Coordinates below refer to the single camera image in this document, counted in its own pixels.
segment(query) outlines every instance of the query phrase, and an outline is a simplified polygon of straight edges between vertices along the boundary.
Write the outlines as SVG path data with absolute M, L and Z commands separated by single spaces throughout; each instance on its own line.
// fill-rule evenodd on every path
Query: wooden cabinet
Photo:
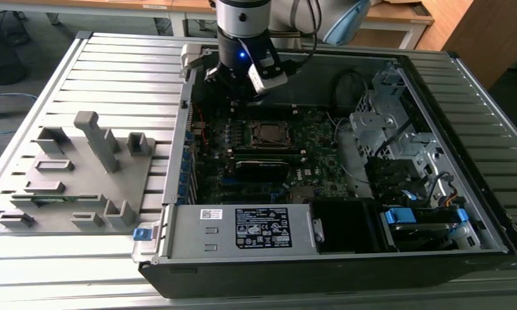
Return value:
M 517 59 L 517 0 L 423 0 L 436 22 L 416 49 L 457 52 L 489 88 Z

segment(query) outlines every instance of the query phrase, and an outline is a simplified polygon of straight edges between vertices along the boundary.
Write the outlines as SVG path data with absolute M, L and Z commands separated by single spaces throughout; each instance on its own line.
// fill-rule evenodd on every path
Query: power supply label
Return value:
M 236 209 L 236 246 L 240 249 L 292 247 L 287 208 Z

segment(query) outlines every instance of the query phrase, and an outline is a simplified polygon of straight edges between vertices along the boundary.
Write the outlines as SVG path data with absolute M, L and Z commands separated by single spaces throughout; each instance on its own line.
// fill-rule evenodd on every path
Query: white label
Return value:
M 412 19 L 411 23 L 413 23 L 413 24 L 431 24 L 431 21 L 421 21 L 421 20 L 417 20 L 417 19 Z
M 153 8 L 156 10 L 167 10 L 165 5 L 143 5 L 144 8 Z
M 221 220 L 223 209 L 201 209 L 201 220 Z

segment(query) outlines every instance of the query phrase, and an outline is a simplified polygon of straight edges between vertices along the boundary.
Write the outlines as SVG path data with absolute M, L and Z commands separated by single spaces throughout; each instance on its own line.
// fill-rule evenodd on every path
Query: chair leg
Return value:
M 61 23 L 60 21 L 60 14 L 59 13 L 47 13 L 48 19 L 52 23 L 52 25 L 59 25 Z

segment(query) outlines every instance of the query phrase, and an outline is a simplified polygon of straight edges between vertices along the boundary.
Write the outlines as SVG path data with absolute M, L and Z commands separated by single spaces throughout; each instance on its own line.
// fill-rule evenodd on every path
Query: barcode sticker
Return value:
M 144 8 L 153 8 L 156 10 L 167 10 L 167 5 L 143 5 Z
M 201 220 L 221 220 L 223 209 L 201 209 Z

